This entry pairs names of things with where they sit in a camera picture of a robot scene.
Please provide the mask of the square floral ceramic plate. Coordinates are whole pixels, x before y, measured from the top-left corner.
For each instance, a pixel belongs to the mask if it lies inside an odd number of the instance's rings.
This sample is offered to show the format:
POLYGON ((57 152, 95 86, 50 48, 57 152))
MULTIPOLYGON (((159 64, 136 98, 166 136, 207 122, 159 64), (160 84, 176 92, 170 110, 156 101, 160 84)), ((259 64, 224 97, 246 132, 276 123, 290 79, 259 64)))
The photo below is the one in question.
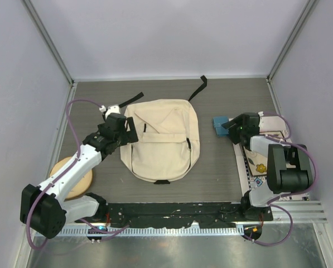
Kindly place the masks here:
POLYGON ((250 139, 249 149, 243 147, 243 151, 252 176, 264 176, 267 174, 268 147, 270 144, 275 144, 275 142, 266 138, 266 135, 274 136, 273 138, 276 140, 286 140, 281 131, 263 132, 259 136, 254 136, 250 139))

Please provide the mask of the round wooden painted plate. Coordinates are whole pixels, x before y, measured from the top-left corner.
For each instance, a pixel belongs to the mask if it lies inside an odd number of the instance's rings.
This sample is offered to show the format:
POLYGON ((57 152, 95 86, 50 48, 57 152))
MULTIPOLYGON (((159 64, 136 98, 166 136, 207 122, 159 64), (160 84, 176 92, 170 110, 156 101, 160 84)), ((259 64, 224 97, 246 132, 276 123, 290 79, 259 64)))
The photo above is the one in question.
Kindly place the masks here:
MULTIPOLYGON (((69 162, 71 157, 66 157, 61 161, 57 162, 54 167, 50 171, 50 176, 53 176, 56 172, 58 172, 67 162, 69 162)), ((70 190, 68 195, 66 196, 66 200, 77 198, 83 195, 91 186, 93 181, 93 171, 89 170, 81 180, 70 190)))

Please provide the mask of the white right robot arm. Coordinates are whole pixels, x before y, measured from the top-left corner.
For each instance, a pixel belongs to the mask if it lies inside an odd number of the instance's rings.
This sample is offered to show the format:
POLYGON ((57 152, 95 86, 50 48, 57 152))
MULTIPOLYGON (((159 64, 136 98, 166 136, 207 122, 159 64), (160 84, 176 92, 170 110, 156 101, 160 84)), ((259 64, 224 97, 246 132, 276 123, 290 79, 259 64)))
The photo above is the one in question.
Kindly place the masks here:
POLYGON ((318 168, 305 145, 290 142, 288 121, 276 113, 247 112, 223 123, 235 145, 267 159, 266 183, 247 191, 239 212, 251 221, 280 198, 309 192, 317 181, 318 168))

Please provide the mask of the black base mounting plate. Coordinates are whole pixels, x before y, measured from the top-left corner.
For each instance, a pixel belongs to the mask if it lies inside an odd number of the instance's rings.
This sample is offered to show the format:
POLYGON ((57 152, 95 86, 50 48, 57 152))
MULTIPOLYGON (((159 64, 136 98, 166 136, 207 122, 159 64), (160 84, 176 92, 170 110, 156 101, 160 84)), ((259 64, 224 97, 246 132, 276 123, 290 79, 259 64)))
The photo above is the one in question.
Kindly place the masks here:
POLYGON ((110 203, 112 227, 121 228, 189 228, 196 222, 200 228, 234 227, 236 222, 270 222, 270 207, 246 207, 231 202, 201 203, 110 203))

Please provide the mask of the patterned white placemat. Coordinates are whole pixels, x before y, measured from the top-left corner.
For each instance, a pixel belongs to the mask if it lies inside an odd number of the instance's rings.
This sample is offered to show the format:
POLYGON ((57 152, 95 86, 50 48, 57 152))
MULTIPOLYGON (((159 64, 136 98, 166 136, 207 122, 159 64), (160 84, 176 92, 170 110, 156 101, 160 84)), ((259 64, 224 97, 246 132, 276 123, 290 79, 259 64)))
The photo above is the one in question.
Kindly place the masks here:
POLYGON ((252 176, 248 164, 246 163, 243 147, 240 144, 233 144, 236 157, 239 175, 245 179, 245 186, 242 187, 244 194, 249 191, 256 189, 257 187, 266 183, 266 175, 264 176, 252 176))

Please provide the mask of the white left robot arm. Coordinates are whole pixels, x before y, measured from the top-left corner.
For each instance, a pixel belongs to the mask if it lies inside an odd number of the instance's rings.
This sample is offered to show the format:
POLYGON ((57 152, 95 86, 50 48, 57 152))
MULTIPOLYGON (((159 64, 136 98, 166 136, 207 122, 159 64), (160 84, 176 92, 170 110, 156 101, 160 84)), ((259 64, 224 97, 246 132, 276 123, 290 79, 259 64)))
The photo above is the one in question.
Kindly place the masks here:
POLYGON ((102 222, 107 202, 93 193, 67 200, 67 195, 94 167, 117 148, 138 141, 134 120, 119 113, 109 114, 98 130, 86 136, 76 154, 53 176, 38 186, 28 184, 22 191, 20 220, 48 239, 70 222, 90 218, 102 222))

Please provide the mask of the cream canvas backpack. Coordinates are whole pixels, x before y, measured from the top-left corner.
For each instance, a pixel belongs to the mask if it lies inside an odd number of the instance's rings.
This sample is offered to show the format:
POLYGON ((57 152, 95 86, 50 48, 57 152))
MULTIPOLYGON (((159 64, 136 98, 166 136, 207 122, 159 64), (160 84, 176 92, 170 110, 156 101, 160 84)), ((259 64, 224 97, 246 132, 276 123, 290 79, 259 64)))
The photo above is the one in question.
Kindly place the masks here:
POLYGON ((154 184, 182 179, 200 156, 197 114, 191 100, 207 87, 206 76, 189 99, 137 103, 142 94, 122 104, 133 119, 137 142, 120 147, 120 159, 137 178, 154 184))

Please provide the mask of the aluminium frame rail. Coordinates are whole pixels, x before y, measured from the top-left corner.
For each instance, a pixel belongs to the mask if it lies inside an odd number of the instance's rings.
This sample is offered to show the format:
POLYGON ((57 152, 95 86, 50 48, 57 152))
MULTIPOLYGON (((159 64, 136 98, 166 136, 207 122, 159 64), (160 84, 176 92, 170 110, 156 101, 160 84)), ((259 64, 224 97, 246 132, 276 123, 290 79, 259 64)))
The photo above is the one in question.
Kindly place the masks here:
POLYGON ((273 220, 276 223, 289 223, 289 216, 294 223, 327 223, 327 217, 320 201, 290 200, 274 202, 272 204, 273 220))

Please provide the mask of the small blue notebook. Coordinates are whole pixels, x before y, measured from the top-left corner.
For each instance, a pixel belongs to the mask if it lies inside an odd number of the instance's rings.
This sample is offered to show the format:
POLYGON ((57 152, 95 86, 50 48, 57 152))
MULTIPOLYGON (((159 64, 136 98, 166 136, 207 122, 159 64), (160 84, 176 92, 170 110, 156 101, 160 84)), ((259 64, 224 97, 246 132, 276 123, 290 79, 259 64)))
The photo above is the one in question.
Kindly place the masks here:
POLYGON ((216 116, 213 118, 213 127, 218 137, 226 137, 228 135, 228 129, 222 126, 228 121, 227 116, 216 116))

